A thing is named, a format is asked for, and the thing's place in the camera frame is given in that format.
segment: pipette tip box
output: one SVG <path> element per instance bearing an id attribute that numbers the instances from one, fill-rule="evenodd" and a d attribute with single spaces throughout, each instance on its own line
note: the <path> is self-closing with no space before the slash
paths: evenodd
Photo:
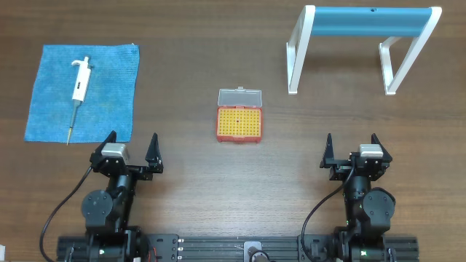
<path id="1" fill-rule="evenodd" d="M 259 143 L 263 118 L 261 90 L 220 89 L 216 125 L 218 142 Z"/>

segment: table surface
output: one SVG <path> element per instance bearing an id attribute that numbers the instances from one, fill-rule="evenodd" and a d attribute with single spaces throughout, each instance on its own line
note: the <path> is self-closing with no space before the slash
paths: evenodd
<path id="1" fill-rule="evenodd" d="M 380 6 L 378 1 L 315 5 Z M 337 158 L 375 132 L 393 156 L 373 186 L 397 199 L 391 234 L 419 238 L 422 261 L 458 261 L 466 240 L 466 3 L 443 14 L 401 84 L 385 96 L 380 38 L 311 38 L 298 95 L 288 95 L 285 43 L 308 1 L 2 1 L 0 8 L 0 244 L 7 259 L 41 260 L 39 234 L 81 178 L 97 144 L 25 143 L 44 44 L 138 44 L 133 164 L 159 134 L 165 171 L 138 184 L 130 217 L 145 232 L 184 236 L 297 236 L 307 213 L 338 183 L 319 169 L 327 134 Z M 409 41 L 392 47 L 397 68 Z M 259 144 L 218 143 L 218 90 L 262 90 Z M 45 246 L 84 233 L 81 201 L 105 188 L 93 173 L 55 216 Z M 340 194 L 309 222 L 327 234 L 345 223 Z"/>

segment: white and blue rack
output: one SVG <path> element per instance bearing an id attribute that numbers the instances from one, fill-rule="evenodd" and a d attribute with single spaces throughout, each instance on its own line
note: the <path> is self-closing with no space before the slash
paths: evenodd
<path id="1" fill-rule="evenodd" d="M 421 52 L 442 14 L 440 7 L 316 7 L 307 5 L 299 15 L 286 44 L 288 94 L 298 93 L 298 83 L 313 36 L 388 36 L 379 44 L 385 95 L 394 95 Z M 401 37 L 414 38 L 393 76 L 390 46 Z"/>

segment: white stand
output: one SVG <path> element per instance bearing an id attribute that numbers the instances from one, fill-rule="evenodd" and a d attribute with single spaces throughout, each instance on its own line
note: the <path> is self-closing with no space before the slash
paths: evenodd
<path id="1" fill-rule="evenodd" d="M 394 95 L 400 86 L 410 67 L 416 60 L 417 55 L 421 52 L 430 34 L 434 30 L 442 14 L 441 7 L 431 7 L 432 14 L 422 29 L 421 34 L 415 37 L 409 47 L 405 59 L 401 63 L 398 72 L 393 77 L 392 63 L 390 60 L 389 48 L 400 37 L 389 37 L 379 45 L 380 60 L 382 63 L 382 76 L 384 78 L 385 95 Z M 286 60 L 288 69 L 288 94 L 295 95 L 298 93 L 298 83 L 301 77 L 301 71 L 306 57 L 307 45 L 311 36 L 312 24 L 314 23 L 315 6 L 306 5 L 299 15 L 290 40 L 286 43 Z"/>

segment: wooden tabletop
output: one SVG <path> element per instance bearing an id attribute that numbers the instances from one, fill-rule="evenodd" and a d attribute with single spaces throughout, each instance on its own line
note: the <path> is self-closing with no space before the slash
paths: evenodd
<path id="1" fill-rule="evenodd" d="M 441 5 L 437 28 L 395 96 L 385 96 L 380 38 L 311 38 L 298 95 L 288 95 L 285 43 L 305 4 Z M 165 171 L 141 182 L 130 223 L 184 236 L 297 236 L 314 205 L 339 183 L 319 169 L 329 132 L 337 158 L 375 132 L 393 156 L 373 183 L 397 200 L 390 234 L 419 238 L 422 261 L 459 261 L 466 240 L 466 6 L 450 1 L 0 2 L 0 244 L 7 259 L 41 261 L 39 234 L 72 190 L 97 144 L 25 143 L 44 44 L 134 43 L 133 164 L 159 134 Z M 397 68 L 409 41 L 392 47 Z M 218 143 L 218 90 L 262 90 L 259 144 Z M 53 219 L 45 239 L 84 233 L 81 201 L 105 188 L 92 173 Z M 345 223 L 341 194 L 308 233 Z"/>

